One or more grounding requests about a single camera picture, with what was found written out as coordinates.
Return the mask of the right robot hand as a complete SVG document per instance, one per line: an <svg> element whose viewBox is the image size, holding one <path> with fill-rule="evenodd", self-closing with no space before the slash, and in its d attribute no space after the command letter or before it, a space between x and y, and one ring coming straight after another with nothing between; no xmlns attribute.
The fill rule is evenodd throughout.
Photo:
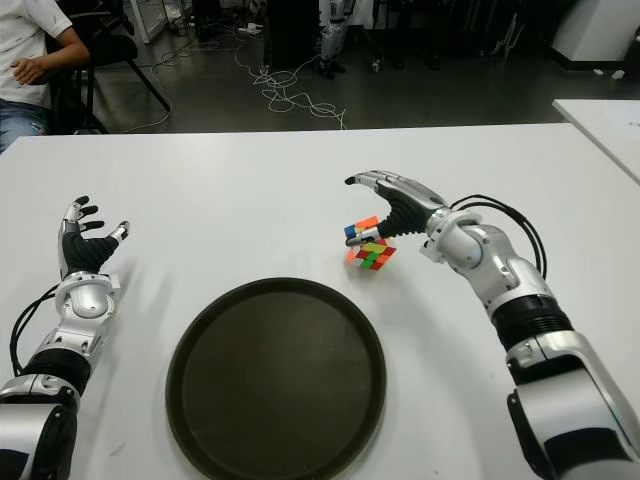
<svg viewBox="0 0 640 480"><path fill-rule="evenodd" d="M390 212L384 220L349 236L345 240L348 247L400 235L424 233L429 219L437 210L445 207L445 201L431 189L389 171L357 173L348 177L345 184L364 185L390 205Z"/></svg>

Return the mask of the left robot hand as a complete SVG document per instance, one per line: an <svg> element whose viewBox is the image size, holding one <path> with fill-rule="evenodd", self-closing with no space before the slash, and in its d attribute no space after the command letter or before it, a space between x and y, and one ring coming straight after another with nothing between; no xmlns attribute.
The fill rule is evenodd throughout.
<svg viewBox="0 0 640 480"><path fill-rule="evenodd" d="M98 207L90 204L88 196L75 199L65 210L57 242L59 273L62 280L78 272L98 274L118 246L129 236L130 223L123 221L104 237L85 238L86 232L105 225L101 220L84 221L87 216L97 212Z"/></svg>

